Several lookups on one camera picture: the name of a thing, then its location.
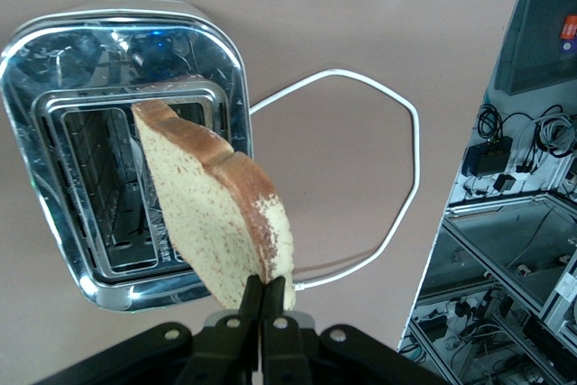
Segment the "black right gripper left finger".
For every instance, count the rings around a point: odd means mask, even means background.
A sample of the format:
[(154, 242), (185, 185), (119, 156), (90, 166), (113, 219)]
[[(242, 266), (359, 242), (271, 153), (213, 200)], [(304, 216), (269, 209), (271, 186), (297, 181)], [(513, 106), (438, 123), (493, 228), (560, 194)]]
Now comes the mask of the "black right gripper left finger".
[(192, 340), (191, 355), (179, 384), (251, 384), (258, 367), (258, 323), (263, 284), (257, 276), (247, 279), (237, 310), (209, 317)]

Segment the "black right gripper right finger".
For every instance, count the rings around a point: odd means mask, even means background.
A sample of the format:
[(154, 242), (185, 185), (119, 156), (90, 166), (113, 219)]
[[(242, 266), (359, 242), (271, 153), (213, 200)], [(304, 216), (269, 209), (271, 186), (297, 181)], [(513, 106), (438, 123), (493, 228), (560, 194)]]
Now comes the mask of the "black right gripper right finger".
[(264, 384), (311, 384), (298, 322), (285, 314), (285, 279), (266, 286), (261, 307), (261, 370)]

